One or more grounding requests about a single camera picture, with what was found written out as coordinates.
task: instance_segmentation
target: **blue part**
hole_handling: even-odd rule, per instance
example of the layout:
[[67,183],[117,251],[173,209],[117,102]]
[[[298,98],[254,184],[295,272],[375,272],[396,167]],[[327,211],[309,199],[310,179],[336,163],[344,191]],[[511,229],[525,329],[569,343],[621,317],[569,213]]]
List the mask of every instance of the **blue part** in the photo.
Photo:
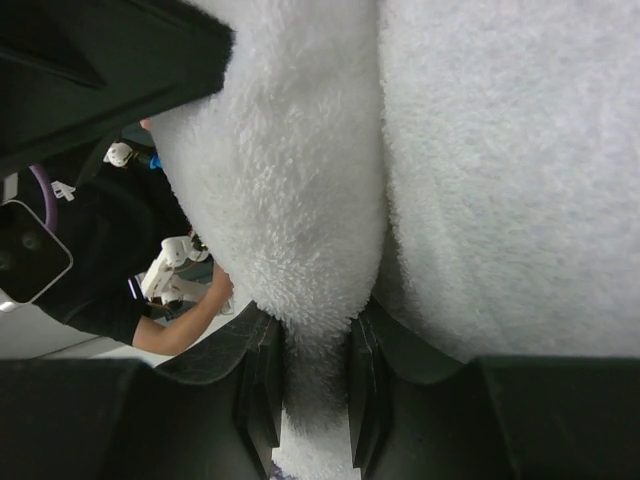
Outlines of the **blue part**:
[[158,157],[157,153],[153,157],[151,157],[151,162],[149,162],[149,168],[151,170],[162,168],[162,164],[160,163],[160,157]]

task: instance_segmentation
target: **black plastic panel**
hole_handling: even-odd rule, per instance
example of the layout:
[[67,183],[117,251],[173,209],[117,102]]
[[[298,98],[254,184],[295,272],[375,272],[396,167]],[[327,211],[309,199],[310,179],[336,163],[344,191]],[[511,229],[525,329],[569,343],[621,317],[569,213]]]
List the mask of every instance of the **black plastic panel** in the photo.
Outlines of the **black plastic panel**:
[[351,342],[352,451],[364,479],[640,478],[640,360],[463,367],[373,301]]
[[265,480],[280,429],[281,340],[280,324],[251,304],[156,370],[0,362],[0,478]]
[[177,0],[5,0],[0,176],[221,90],[232,42]]

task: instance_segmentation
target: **black shirt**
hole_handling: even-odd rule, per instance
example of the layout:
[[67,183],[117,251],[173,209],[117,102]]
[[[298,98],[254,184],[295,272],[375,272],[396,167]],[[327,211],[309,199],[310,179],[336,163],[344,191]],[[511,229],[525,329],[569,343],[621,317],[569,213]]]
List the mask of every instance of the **black shirt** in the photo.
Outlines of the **black shirt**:
[[[63,163],[43,166],[65,189],[78,172],[65,171]],[[55,233],[74,264],[34,303],[61,323],[130,345],[148,305],[133,296],[128,280],[149,268],[163,239],[186,235],[189,224],[164,173],[143,165],[105,164],[68,198],[58,196]],[[28,171],[20,174],[17,199],[44,218],[40,188]]]

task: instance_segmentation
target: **white robot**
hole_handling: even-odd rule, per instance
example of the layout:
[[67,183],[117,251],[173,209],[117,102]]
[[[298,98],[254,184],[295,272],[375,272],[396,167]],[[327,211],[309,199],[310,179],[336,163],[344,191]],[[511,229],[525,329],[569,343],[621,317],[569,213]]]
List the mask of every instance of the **white robot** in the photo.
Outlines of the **white robot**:
[[110,163],[114,167],[124,168],[134,156],[134,153],[133,148],[126,143],[114,142],[107,150],[103,162]]
[[[204,247],[196,248],[192,237],[185,235],[163,240],[160,255],[139,279],[142,294],[149,300],[159,298],[165,306],[172,302],[198,302],[208,286],[180,278],[179,268],[188,260],[202,262],[208,257],[209,251]],[[233,312],[232,300],[229,300],[220,314],[232,315]]]

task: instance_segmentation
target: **plush fabric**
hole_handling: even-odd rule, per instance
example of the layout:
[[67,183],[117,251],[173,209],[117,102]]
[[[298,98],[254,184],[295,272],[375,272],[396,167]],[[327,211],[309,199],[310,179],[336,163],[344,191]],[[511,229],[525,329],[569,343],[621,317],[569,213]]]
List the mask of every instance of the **plush fabric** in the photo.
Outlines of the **plush fabric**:
[[461,359],[640,353],[640,1],[385,0],[376,293]]
[[195,228],[287,328],[284,472],[358,478],[339,346],[385,171],[375,293],[424,338],[461,359],[640,353],[639,0],[193,3],[237,31],[225,88],[154,137]]
[[235,45],[218,95],[151,120],[164,171],[232,281],[286,327],[276,463],[356,479],[344,345],[388,218],[375,2],[193,3]]

